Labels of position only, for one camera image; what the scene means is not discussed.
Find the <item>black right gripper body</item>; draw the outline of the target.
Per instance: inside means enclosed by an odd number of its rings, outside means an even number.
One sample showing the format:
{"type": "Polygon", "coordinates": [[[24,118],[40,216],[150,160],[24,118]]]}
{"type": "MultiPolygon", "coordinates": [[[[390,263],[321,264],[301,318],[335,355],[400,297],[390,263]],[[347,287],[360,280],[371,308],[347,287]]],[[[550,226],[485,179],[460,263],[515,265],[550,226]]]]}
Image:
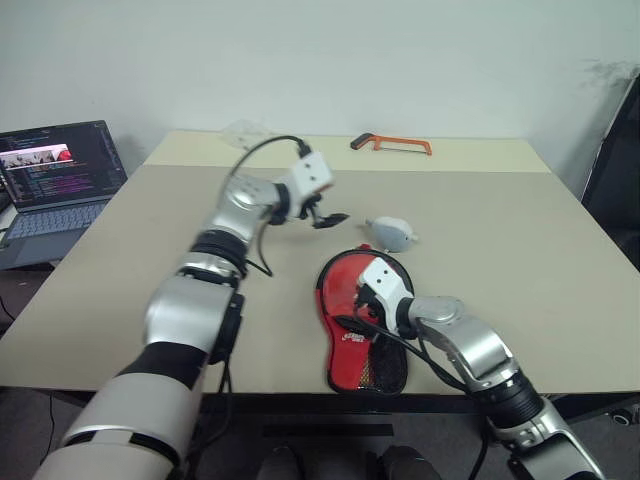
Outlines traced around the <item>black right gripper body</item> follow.
{"type": "Polygon", "coordinates": [[[352,319],[354,332],[358,334],[377,334],[387,330],[384,308],[369,286],[356,287],[352,319]]]}

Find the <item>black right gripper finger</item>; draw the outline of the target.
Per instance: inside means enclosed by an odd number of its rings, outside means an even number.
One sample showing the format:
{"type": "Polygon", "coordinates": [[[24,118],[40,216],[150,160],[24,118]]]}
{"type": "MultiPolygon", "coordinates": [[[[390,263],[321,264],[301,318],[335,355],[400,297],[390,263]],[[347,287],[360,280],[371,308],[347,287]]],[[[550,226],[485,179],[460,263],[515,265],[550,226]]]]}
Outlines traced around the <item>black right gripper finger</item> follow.
{"type": "Polygon", "coordinates": [[[367,322],[358,320],[351,316],[337,315],[333,317],[333,321],[348,332],[352,332],[358,335],[374,334],[374,330],[368,325],[367,322]]]}

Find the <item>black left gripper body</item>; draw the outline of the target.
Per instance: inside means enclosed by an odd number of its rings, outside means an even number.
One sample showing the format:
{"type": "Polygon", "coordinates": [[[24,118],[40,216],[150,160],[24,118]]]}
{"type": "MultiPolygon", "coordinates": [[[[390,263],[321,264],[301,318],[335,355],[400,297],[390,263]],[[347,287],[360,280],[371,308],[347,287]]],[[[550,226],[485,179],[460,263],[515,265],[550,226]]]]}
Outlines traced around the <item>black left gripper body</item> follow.
{"type": "Polygon", "coordinates": [[[320,226],[323,221],[323,216],[319,210],[319,202],[322,200],[322,195],[316,193],[305,200],[301,205],[298,218],[300,220],[311,219],[313,226],[320,226]]]}

